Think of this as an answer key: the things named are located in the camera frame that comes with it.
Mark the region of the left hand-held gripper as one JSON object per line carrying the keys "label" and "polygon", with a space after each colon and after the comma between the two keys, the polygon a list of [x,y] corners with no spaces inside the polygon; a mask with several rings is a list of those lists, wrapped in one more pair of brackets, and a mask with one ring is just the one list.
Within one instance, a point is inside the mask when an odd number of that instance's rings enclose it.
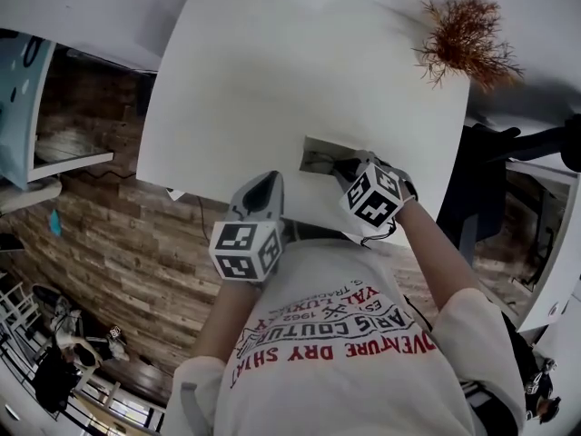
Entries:
{"label": "left hand-held gripper", "polygon": [[226,281],[262,283],[283,252],[282,174],[256,176],[232,197],[225,219],[214,224],[209,253]]}

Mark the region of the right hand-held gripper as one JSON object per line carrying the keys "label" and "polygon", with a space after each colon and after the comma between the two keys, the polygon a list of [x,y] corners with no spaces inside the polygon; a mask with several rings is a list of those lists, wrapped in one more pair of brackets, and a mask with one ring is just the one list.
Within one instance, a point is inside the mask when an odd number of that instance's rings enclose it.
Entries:
{"label": "right hand-held gripper", "polygon": [[393,234],[397,213],[406,202],[418,199],[409,175],[370,151],[335,161],[332,173],[344,191],[341,208],[377,235]]}

